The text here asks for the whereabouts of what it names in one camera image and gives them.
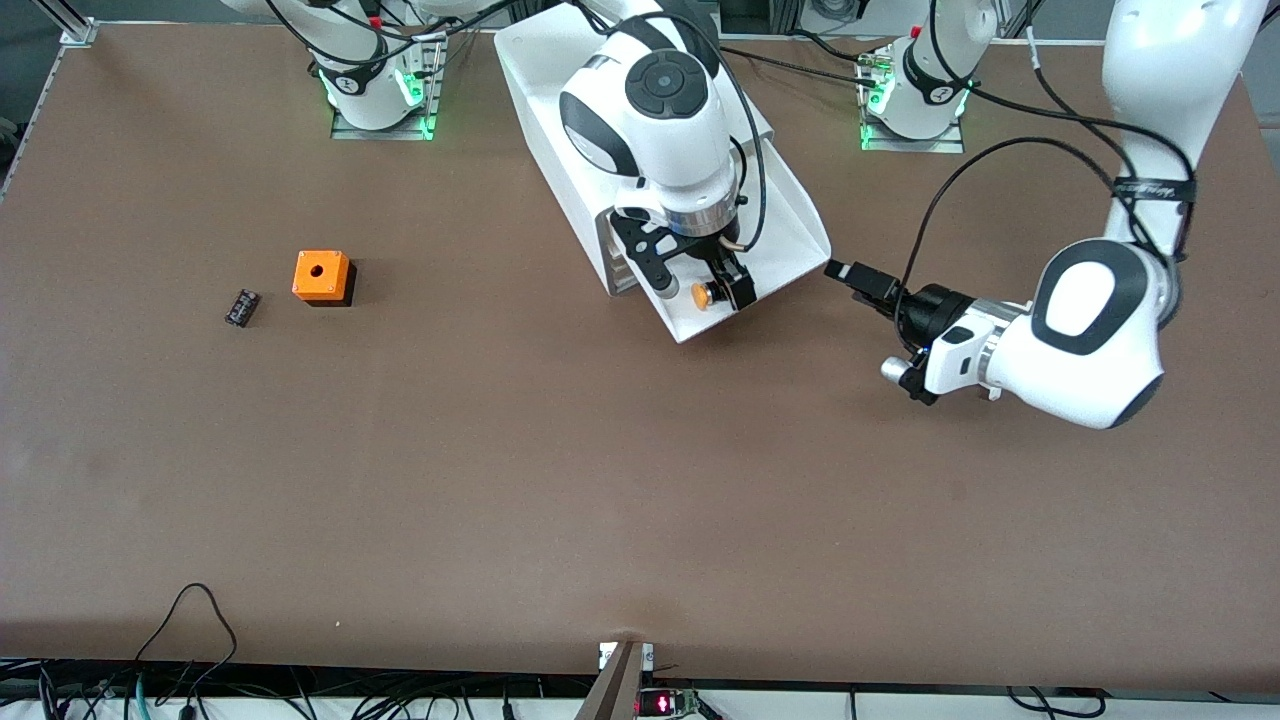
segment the black strap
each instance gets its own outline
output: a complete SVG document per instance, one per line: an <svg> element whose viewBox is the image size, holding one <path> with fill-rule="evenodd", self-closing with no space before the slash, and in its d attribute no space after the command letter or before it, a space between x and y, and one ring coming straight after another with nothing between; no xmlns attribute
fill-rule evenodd
<svg viewBox="0 0 1280 720"><path fill-rule="evenodd" d="M378 47L374 49L374 54L369 59L378 58L387 53L387 41L383 36L378 36ZM387 67L387 60L380 60L378 63L366 63L364 65L356 65L349 70L334 70L320 65L320 72L324 77L329 79L329 83L338 88L338 92L343 95L364 95L365 87L383 72Z"/></svg>
<svg viewBox="0 0 1280 720"><path fill-rule="evenodd" d="M957 81L941 81L925 73L915 61L914 42L902 54L902 67L906 70L906 79L920 91L925 105L946 105L957 92L969 87L969 79L973 78L973 73L969 73Z"/></svg>
<svg viewBox="0 0 1280 720"><path fill-rule="evenodd" d="M1196 181L1120 177L1116 178L1112 196L1121 200L1196 202Z"/></svg>

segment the orange button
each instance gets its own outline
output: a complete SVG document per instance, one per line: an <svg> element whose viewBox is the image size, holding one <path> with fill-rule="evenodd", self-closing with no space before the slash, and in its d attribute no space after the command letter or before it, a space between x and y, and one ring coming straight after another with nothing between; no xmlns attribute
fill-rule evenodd
<svg viewBox="0 0 1280 720"><path fill-rule="evenodd" d="M707 283L694 283L689 292L694 296L694 305L699 310L705 310L712 304L712 293L707 290Z"/></svg>
<svg viewBox="0 0 1280 720"><path fill-rule="evenodd" d="M306 302L342 304L351 269L351 259L339 250L303 250L293 269L293 295Z"/></svg>

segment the metal frame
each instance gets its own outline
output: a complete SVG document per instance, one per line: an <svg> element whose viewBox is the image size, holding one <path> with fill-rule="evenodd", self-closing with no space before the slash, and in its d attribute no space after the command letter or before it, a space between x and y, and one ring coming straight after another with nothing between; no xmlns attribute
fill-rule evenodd
<svg viewBox="0 0 1280 720"><path fill-rule="evenodd" d="M18 164L22 161L22 154L27 149L27 142L31 141L32 132L36 129L36 119L40 117L41 108L45 106L45 100L49 97L49 88L54 85L54 76L58 74L58 68L63 64L63 55L65 53L65 46L58 49L58 55L54 56L54 67L49 69L49 77L45 78L45 87L40 88L40 99L36 100L36 109L31 113L31 120L27 122L27 129L23 132L22 140L18 142L18 151L9 163L9 172L5 173L4 183L0 184L0 204L4 202L5 196L9 193L9 184L13 183L13 176L18 172Z"/></svg>
<svg viewBox="0 0 1280 720"><path fill-rule="evenodd" d="M31 0L49 15L49 19L63 28L63 45L87 47L97 36L97 22L86 18L67 0Z"/></svg>
<svg viewBox="0 0 1280 720"><path fill-rule="evenodd" d="M644 666L644 643L620 642L573 720L634 720Z"/></svg>

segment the white tray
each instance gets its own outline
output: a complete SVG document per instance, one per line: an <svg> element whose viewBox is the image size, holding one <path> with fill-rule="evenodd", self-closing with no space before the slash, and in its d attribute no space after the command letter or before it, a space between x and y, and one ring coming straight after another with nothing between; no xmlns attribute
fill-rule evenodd
<svg viewBox="0 0 1280 720"><path fill-rule="evenodd" d="M727 302L714 304L705 311L694 306L689 287L710 279L707 265L700 260L678 256L667 261L681 286L671 300L654 295L643 279L639 283L634 279L643 275L625 258L608 224L608 214L622 181L600 172L579 155L561 124L561 88L602 45L602 37L588 27L579 10L557 5L538 13L499 31L495 45L525 141L605 291L616 295L632 284L643 287L676 342L684 342L732 316L735 313ZM758 218L754 199L759 196L759 179L754 170L754 145L746 114L726 73L716 79L716 88L724 102L730 133L748 151L750 172L744 193L753 201L739 211L745 242L754 234ZM831 258L831 241L809 195L773 147L773 128L754 105L751 110L764 152L768 210L759 243L750 252L740 254L739 259L750 270L756 301L760 302L826 264ZM623 261L630 273L623 269ZM750 306L744 311L749 313Z"/></svg>

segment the floor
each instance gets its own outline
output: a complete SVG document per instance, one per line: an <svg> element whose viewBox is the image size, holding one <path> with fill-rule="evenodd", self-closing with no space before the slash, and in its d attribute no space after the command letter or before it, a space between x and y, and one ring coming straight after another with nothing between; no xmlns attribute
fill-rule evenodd
<svg viewBox="0 0 1280 720"><path fill-rule="evenodd" d="M102 20L252 22L219 0L73 0L73 4L84 15ZM873 1L867 20L883 24L876 20L884 14L878 9L891 5L887 0ZM1102 37L1110 6L1111 0L1047 3L1037 18L1037 33L1055 38ZM831 24L812 13L805 14L806 27L818 28L823 23ZM0 0L0 118L22 123L31 117L58 50L59 35L29 0ZM1254 44L1244 78L1258 109L1272 163L1280 172L1280 22Z"/></svg>

